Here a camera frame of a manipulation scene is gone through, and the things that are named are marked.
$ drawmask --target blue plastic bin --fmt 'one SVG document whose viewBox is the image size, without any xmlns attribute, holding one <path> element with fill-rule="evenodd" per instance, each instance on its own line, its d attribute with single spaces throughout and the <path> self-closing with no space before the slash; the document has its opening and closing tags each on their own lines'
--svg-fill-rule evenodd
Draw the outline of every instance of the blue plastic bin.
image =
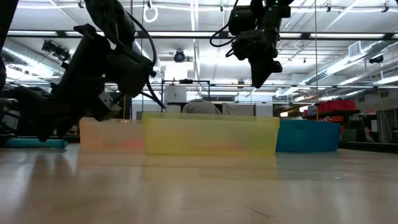
<svg viewBox="0 0 398 224">
<path fill-rule="evenodd" d="M 277 152 L 333 152 L 338 148 L 340 125 L 321 121 L 281 121 Z"/>
</svg>

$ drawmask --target security camera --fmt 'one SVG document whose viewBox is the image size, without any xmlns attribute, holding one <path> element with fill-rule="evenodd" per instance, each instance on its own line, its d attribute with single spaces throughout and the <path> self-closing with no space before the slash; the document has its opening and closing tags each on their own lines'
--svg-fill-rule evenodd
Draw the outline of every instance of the security camera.
<svg viewBox="0 0 398 224">
<path fill-rule="evenodd" d="M 181 63 L 185 61 L 185 54 L 183 50 L 177 50 L 174 55 L 174 62 Z"/>
<path fill-rule="evenodd" d="M 380 55 L 380 56 L 369 59 L 369 63 L 381 63 L 381 62 L 383 62 L 383 60 L 384 60 L 383 55 Z"/>
</svg>

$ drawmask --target ceiling duct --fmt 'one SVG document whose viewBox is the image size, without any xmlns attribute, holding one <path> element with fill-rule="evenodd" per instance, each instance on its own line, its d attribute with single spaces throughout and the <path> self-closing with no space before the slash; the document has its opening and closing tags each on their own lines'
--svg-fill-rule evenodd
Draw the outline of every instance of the ceiling duct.
<svg viewBox="0 0 398 224">
<path fill-rule="evenodd" d="M 377 57 L 379 55 L 383 55 L 386 51 L 384 49 L 392 46 L 396 42 L 385 42 L 385 41 L 378 41 L 378 42 L 364 42 L 358 41 L 353 45 L 348 47 L 348 52 L 343 54 L 342 56 L 334 59 L 333 61 L 325 64 L 317 71 L 313 71 L 312 73 L 308 74 L 309 78 L 306 78 L 302 81 L 299 85 L 311 85 L 315 83 L 317 80 L 321 80 L 322 78 L 328 77 L 334 73 L 340 72 L 343 69 L 348 68 L 349 66 L 353 65 L 354 62 L 359 60 L 367 60 L 370 58 Z M 297 91 L 298 88 L 292 87 L 285 89 L 284 95 L 290 95 L 293 92 Z"/>
<path fill-rule="evenodd" d="M 59 63 L 9 39 L 6 39 L 1 54 L 2 57 L 13 58 L 9 63 L 29 66 L 38 75 L 61 76 L 65 71 Z"/>
</svg>

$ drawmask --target fluorescent light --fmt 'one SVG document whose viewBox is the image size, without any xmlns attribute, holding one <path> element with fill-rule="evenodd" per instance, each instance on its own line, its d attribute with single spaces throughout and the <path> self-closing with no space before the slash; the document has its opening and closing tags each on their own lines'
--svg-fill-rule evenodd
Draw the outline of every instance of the fluorescent light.
<svg viewBox="0 0 398 224">
<path fill-rule="evenodd" d="M 153 37 L 211 37 L 214 32 L 149 32 Z"/>
<path fill-rule="evenodd" d="M 302 101 L 302 100 L 305 100 L 304 96 L 300 96 L 300 97 L 297 97 L 296 99 L 294 99 L 294 101 Z"/>
<path fill-rule="evenodd" d="M 300 107 L 300 112 L 304 112 L 304 110 L 308 110 L 308 106 L 302 106 L 302 107 Z"/>
<path fill-rule="evenodd" d="M 337 97 L 339 97 L 339 96 L 324 96 L 324 97 L 319 98 L 319 100 L 328 101 L 328 100 L 332 100 Z"/>
<path fill-rule="evenodd" d="M 55 31 L 31 31 L 31 30 L 10 30 L 8 31 L 8 35 L 50 35 L 57 36 L 57 32 Z"/>
<path fill-rule="evenodd" d="M 362 90 L 354 91 L 354 92 L 352 92 L 352 93 L 347 93 L 347 94 L 345 94 L 344 96 L 353 96 L 353 95 L 356 95 L 356 94 L 358 94 L 358 93 L 360 93 L 360 92 L 362 92 Z"/>
<path fill-rule="evenodd" d="M 230 95 L 236 95 L 238 94 L 238 91 L 210 91 L 211 95 L 226 95 L 226 96 L 230 96 Z"/>
<path fill-rule="evenodd" d="M 318 85 L 318 89 L 319 90 L 324 90 L 326 88 L 331 88 L 332 86 L 320 86 Z M 317 88 L 316 85 L 298 85 L 297 88 L 302 88 L 302 89 L 306 89 L 306 88 Z"/>
<path fill-rule="evenodd" d="M 382 38 L 385 34 L 318 34 L 318 38 Z M 315 38 L 315 34 L 310 34 L 310 38 Z"/>
<path fill-rule="evenodd" d="M 200 86 L 199 84 L 181 84 L 181 83 L 175 83 L 173 84 L 175 86 Z"/>
<path fill-rule="evenodd" d="M 349 78 L 349 79 L 339 83 L 339 85 L 345 85 L 345 84 L 353 83 L 353 82 L 355 82 L 356 80 L 359 80 L 359 79 L 360 79 L 359 77 Z"/>
<path fill-rule="evenodd" d="M 65 34 L 66 34 L 67 36 L 71 36 L 71 37 L 82 36 L 79 32 L 76 32 L 76 31 L 66 31 Z"/>
<path fill-rule="evenodd" d="M 81 37 L 82 36 L 79 32 L 76 32 L 76 31 L 66 31 L 65 34 L 70 37 Z M 101 35 L 101 36 L 105 36 L 104 32 L 102 32 L 102 31 L 98 31 L 97 34 Z"/>
<path fill-rule="evenodd" d="M 398 81 L 398 75 L 396 75 L 394 77 L 383 78 L 382 80 L 379 80 L 376 83 L 378 85 L 380 85 L 380 84 L 387 84 L 387 83 L 396 82 L 396 81 Z"/>
<path fill-rule="evenodd" d="M 338 88 L 373 88 L 373 86 L 339 86 Z"/>
<path fill-rule="evenodd" d="M 300 33 L 279 33 L 281 38 L 300 38 Z"/>
<path fill-rule="evenodd" d="M 379 88 L 398 88 L 398 86 L 379 86 Z"/>
<path fill-rule="evenodd" d="M 214 84 L 217 87 L 251 87 L 249 84 Z"/>
<path fill-rule="evenodd" d="M 275 96 L 275 92 L 255 91 L 253 96 Z"/>
<path fill-rule="evenodd" d="M 275 87 L 292 87 L 292 85 L 280 85 L 280 84 L 278 84 L 278 85 L 262 85 L 261 87 L 273 87 L 273 88 L 275 88 Z"/>
</svg>

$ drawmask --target ceiling light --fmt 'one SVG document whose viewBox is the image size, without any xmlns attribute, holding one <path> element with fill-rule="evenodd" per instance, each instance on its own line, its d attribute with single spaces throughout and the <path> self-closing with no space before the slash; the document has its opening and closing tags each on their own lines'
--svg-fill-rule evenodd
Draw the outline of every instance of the ceiling light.
<svg viewBox="0 0 398 224">
<path fill-rule="evenodd" d="M 379 88 L 398 88 L 398 86 L 379 86 Z"/>
<path fill-rule="evenodd" d="M 50 35 L 57 36 L 57 32 L 55 31 L 31 31 L 31 30 L 10 30 L 8 31 L 8 35 Z"/>
<path fill-rule="evenodd" d="M 344 96 L 353 96 L 353 95 L 356 95 L 356 94 L 358 94 L 358 93 L 360 93 L 360 92 L 362 92 L 363 90 L 358 90 L 358 91 L 354 91 L 354 92 L 352 92 L 352 93 L 347 93 L 347 94 L 345 94 Z"/>
<path fill-rule="evenodd" d="M 316 85 L 298 85 L 297 86 L 297 88 L 316 88 L 317 86 Z M 332 86 L 320 86 L 320 85 L 318 85 L 318 89 L 319 90 L 324 90 L 324 89 L 326 89 L 326 88 L 331 88 Z"/>
<path fill-rule="evenodd" d="M 224 95 L 224 96 L 231 96 L 238 94 L 237 91 L 210 91 L 211 95 Z"/>
<path fill-rule="evenodd" d="M 385 34 L 317 34 L 317 38 L 382 38 Z M 315 38 L 315 34 L 310 34 L 310 38 Z"/>
<path fill-rule="evenodd" d="M 255 91 L 252 93 L 253 96 L 275 96 L 275 92 L 264 92 L 264 91 Z"/>
<path fill-rule="evenodd" d="M 373 86 L 339 86 L 338 88 L 373 88 Z"/>
<path fill-rule="evenodd" d="M 324 97 L 319 98 L 319 100 L 328 101 L 328 100 L 332 100 L 332 99 L 337 98 L 337 97 L 339 97 L 339 96 L 324 96 Z"/>
<path fill-rule="evenodd" d="M 300 38 L 300 33 L 279 33 L 281 38 Z"/>
<path fill-rule="evenodd" d="M 294 99 L 294 101 L 302 101 L 302 100 L 305 100 L 304 96 L 300 96 L 300 97 L 297 97 L 296 99 Z"/>
<path fill-rule="evenodd" d="M 379 80 L 376 83 L 378 85 L 380 85 L 380 84 L 386 84 L 386 83 L 396 82 L 396 81 L 398 81 L 398 75 L 394 76 L 394 77 L 383 78 L 382 80 Z"/>
<path fill-rule="evenodd" d="M 345 84 L 353 83 L 353 82 L 355 82 L 356 80 L 359 80 L 359 79 L 360 79 L 359 77 L 349 78 L 349 79 L 339 83 L 339 85 L 345 85 Z"/>
<path fill-rule="evenodd" d="M 249 84 L 214 84 L 217 87 L 251 87 Z"/>
<path fill-rule="evenodd" d="M 66 31 L 65 34 L 71 37 L 79 37 L 82 36 L 79 32 L 76 31 Z"/>
<path fill-rule="evenodd" d="M 211 37 L 214 32 L 149 32 L 152 37 Z"/>
</svg>

